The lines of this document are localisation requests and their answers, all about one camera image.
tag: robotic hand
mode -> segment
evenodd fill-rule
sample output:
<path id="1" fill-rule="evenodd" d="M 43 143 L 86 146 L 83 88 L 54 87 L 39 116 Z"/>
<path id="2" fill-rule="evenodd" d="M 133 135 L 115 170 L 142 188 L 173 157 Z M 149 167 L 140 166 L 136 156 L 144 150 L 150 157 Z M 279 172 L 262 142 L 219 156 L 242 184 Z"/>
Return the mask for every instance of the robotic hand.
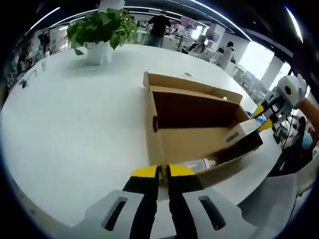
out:
<path id="1" fill-rule="evenodd" d="M 90 206 L 83 221 L 58 229 L 56 238 L 149 239 L 157 212 L 159 173 L 158 166 L 134 171 L 123 190 L 114 190 Z M 245 221 L 238 206 L 213 189 L 204 189 L 189 168 L 170 164 L 166 173 L 176 235 L 169 233 L 165 239 L 269 239 L 277 234 Z"/>
<path id="2" fill-rule="evenodd" d="M 307 84 L 300 74 L 297 77 L 284 76 L 281 78 L 277 86 L 268 92 L 252 115 L 252 118 L 264 115 L 267 119 L 259 130 L 265 130 L 277 122 L 284 121 L 292 109 L 298 108 L 300 101 L 305 98 L 306 92 Z"/>

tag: green leaves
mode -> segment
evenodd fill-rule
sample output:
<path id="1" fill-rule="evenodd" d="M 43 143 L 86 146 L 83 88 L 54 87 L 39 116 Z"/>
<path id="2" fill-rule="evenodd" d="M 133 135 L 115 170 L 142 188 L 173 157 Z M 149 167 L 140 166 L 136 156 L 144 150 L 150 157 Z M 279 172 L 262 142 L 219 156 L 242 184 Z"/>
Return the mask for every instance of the green leaves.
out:
<path id="1" fill-rule="evenodd" d="M 115 48 L 117 48 L 120 43 L 121 43 L 120 37 L 116 33 L 114 33 L 110 40 L 110 45 L 113 48 L 113 50 L 115 50 Z"/>
<path id="2" fill-rule="evenodd" d="M 80 56 L 80 55 L 84 55 L 82 51 L 80 51 L 79 49 L 74 48 L 75 54 Z"/>
<path id="3" fill-rule="evenodd" d="M 110 19 L 109 16 L 104 12 L 100 13 L 100 18 L 102 20 L 103 25 L 106 25 L 112 21 L 112 19 Z"/>
<path id="4" fill-rule="evenodd" d="M 113 49 L 124 42 L 136 39 L 137 26 L 126 9 L 108 8 L 106 12 L 91 12 L 84 19 L 69 26 L 67 33 L 71 47 L 77 55 L 83 53 L 76 46 L 87 46 L 88 42 L 108 42 Z"/>

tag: monitor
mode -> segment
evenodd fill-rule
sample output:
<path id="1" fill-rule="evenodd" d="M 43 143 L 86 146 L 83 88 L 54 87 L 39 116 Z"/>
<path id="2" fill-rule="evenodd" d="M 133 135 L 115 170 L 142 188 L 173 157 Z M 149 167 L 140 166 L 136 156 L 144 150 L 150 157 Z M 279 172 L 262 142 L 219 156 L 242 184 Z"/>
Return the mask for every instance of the monitor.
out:
<path id="1" fill-rule="evenodd" d="M 192 20 L 190 18 L 182 16 L 180 19 L 180 24 L 182 26 L 185 26 L 186 28 L 191 28 L 191 29 L 197 29 L 198 22 L 195 20 Z"/>
<path id="2" fill-rule="evenodd" d="M 212 40 L 213 42 L 218 42 L 220 35 L 213 30 L 208 29 L 206 32 L 206 38 Z"/>

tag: cardboard box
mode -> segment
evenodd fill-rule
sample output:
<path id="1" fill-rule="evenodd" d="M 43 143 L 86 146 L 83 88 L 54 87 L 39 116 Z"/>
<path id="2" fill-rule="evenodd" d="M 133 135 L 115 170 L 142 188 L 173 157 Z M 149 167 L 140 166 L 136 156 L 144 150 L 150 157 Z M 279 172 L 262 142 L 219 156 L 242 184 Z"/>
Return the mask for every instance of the cardboard box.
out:
<path id="1" fill-rule="evenodd" d="M 146 136 L 151 165 L 166 167 L 212 156 L 220 165 L 263 143 L 258 132 L 232 146 L 225 141 L 233 127 L 249 120 L 239 105 L 240 94 L 148 72 L 143 85 L 148 89 Z"/>

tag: white tabletop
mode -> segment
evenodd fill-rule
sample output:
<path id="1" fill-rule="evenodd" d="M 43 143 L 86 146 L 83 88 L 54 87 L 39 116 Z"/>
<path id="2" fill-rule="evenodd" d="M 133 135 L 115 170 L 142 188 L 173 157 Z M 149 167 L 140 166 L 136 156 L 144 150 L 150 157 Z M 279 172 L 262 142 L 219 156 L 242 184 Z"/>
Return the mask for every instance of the white tabletop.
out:
<path id="1" fill-rule="evenodd" d="M 1 136 L 8 169 L 21 190 L 57 220 L 73 226 L 85 210 L 113 189 L 122 189 L 130 173 L 149 165 L 145 137 L 144 71 L 203 82 L 243 95 L 242 107 L 255 103 L 219 67 L 161 48 L 124 45 L 112 63 L 89 66 L 85 56 L 67 50 L 50 56 L 46 71 L 36 64 L 16 86 L 3 109 Z M 272 131 L 264 144 L 203 184 L 238 204 L 265 179 L 281 150 Z M 173 233 L 167 195 L 160 193 L 154 228 Z M 152 235 L 159 238 L 154 229 Z"/>

